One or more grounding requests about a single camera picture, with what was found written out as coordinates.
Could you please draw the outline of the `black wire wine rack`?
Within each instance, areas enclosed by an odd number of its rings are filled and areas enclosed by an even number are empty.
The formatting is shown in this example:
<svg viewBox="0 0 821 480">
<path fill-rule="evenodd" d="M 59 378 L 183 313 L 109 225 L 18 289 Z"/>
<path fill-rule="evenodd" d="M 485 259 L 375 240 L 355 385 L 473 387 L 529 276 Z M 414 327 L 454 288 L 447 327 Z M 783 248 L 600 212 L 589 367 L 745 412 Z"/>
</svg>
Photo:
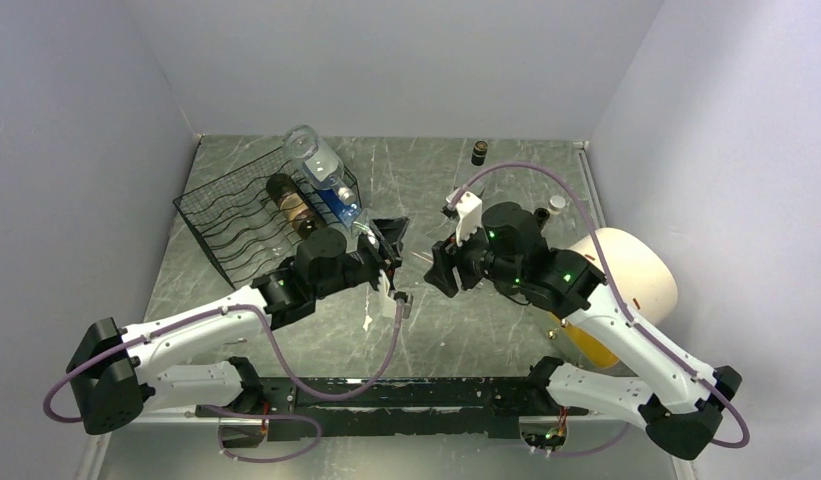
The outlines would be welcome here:
<svg viewBox="0 0 821 480">
<path fill-rule="evenodd" d="M 295 220 L 290 208 L 272 200 L 267 189 L 271 179 L 296 187 L 304 216 Z M 346 228 L 361 211 L 360 203 L 342 207 L 327 191 L 314 188 L 281 147 L 184 193 L 173 204 L 205 257 L 234 289 L 292 256 L 306 228 Z"/>
</svg>

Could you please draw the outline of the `dark green wine bottle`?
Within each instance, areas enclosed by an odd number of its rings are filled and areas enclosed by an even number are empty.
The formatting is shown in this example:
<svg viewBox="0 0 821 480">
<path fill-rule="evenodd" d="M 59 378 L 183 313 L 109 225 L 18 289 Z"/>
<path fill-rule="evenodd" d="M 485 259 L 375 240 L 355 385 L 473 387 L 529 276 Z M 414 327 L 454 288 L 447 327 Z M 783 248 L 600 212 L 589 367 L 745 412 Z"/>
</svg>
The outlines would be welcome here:
<svg viewBox="0 0 821 480">
<path fill-rule="evenodd" d="M 540 229 L 543 229 L 551 218 L 551 213 L 545 208 L 537 208 L 533 211 L 533 219 Z"/>
</svg>

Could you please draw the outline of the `clear gold label bottle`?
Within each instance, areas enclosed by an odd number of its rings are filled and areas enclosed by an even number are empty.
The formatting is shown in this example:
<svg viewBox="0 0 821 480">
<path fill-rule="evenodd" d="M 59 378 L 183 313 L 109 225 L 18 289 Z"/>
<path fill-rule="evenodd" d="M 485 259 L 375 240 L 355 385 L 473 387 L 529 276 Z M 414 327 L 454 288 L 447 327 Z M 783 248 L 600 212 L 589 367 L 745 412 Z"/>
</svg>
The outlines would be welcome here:
<svg viewBox="0 0 821 480">
<path fill-rule="evenodd" d="M 483 166 L 488 153 L 488 143 L 483 140 L 476 141 L 473 145 L 471 164 L 477 167 Z"/>
</svg>

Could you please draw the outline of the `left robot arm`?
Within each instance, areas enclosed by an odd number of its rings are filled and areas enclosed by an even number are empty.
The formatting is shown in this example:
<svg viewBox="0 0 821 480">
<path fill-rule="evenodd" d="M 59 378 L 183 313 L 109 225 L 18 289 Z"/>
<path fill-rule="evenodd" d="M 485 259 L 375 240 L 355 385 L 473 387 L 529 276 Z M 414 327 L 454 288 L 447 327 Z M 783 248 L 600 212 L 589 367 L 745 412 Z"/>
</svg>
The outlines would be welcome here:
<svg viewBox="0 0 821 480">
<path fill-rule="evenodd" d="M 236 358 L 196 366 L 187 359 L 291 325 L 313 314 L 318 301 L 364 283 L 392 298 L 408 225 L 406 217 L 372 219 L 353 251 L 340 231 L 320 229 L 276 269 L 203 307 L 124 327 L 111 318 L 92 323 L 66 367 L 64 382 L 79 412 L 74 422 L 101 435 L 145 410 L 211 404 L 240 416 L 254 413 L 263 388 L 250 363 Z"/>
</svg>

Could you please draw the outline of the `brown label wine bottle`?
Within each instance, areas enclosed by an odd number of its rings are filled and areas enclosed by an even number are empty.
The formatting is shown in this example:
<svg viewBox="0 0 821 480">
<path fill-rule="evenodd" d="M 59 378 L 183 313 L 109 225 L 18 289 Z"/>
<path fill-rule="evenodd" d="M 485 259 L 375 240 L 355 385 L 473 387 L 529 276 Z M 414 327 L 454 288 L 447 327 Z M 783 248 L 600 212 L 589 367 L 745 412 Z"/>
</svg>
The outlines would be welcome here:
<svg viewBox="0 0 821 480">
<path fill-rule="evenodd" d="M 302 240 L 307 240 L 314 232 L 328 227 L 291 176 L 276 173 L 267 179 L 265 189 L 291 229 Z"/>
</svg>

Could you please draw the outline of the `round clear silver-cap bottle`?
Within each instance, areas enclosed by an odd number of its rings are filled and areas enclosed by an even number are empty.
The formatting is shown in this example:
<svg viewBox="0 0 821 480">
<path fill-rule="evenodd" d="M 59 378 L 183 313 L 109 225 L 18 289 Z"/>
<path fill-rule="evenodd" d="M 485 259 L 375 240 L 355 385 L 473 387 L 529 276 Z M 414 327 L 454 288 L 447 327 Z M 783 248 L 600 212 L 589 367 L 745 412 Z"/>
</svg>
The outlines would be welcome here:
<svg viewBox="0 0 821 480">
<path fill-rule="evenodd" d="M 343 161 L 311 126 L 290 129 L 283 137 L 282 148 L 315 189 L 332 191 L 344 205 L 357 201 L 357 195 L 343 179 Z"/>
</svg>

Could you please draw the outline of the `blue square bottle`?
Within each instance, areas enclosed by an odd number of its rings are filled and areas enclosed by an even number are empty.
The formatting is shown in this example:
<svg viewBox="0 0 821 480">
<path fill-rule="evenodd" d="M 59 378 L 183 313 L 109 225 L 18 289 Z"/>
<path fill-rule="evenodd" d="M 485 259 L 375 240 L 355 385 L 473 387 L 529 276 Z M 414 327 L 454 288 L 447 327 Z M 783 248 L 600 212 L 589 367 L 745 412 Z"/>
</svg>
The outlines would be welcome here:
<svg viewBox="0 0 821 480">
<path fill-rule="evenodd" d="M 350 233 L 369 229 L 373 212 L 362 207 L 356 194 L 349 187 L 316 190 L 316 194 Z"/>
</svg>

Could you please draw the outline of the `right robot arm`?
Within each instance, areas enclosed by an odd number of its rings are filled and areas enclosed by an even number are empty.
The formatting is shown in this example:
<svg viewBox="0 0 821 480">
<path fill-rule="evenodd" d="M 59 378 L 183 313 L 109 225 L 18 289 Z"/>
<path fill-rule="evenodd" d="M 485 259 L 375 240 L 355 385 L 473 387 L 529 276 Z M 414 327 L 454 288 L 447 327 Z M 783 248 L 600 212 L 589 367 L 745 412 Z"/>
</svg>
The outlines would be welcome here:
<svg viewBox="0 0 821 480">
<path fill-rule="evenodd" d="M 630 370 L 615 377 L 545 359 L 540 378 L 525 389 L 534 412 L 548 414 L 559 405 L 600 412 L 643 430 L 684 460 L 715 443 L 741 375 L 697 359 L 650 321 L 673 309 L 677 286 L 645 244 L 600 228 L 567 249 L 553 248 L 533 213 L 514 202 L 487 208 L 472 194 L 445 212 L 457 226 L 433 245 L 427 283 L 451 297 L 488 281 L 585 332 Z"/>
</svg>

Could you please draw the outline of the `tall clear bottle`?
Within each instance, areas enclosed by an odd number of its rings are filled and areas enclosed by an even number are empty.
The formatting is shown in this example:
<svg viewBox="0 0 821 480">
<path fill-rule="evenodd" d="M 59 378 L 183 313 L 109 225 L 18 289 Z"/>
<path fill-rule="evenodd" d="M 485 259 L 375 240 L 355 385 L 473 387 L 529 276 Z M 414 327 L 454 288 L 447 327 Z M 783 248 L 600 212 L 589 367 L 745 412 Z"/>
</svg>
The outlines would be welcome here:
<svg viewBox="0 0 821 480">
<path fill-rule="evenodd" d="M 283 259 L 294 252 L 295 241 L 287 229 L 271 217 L 248 217 L 248 226 L 259 250 L 271 260 Z"/>
</svg>

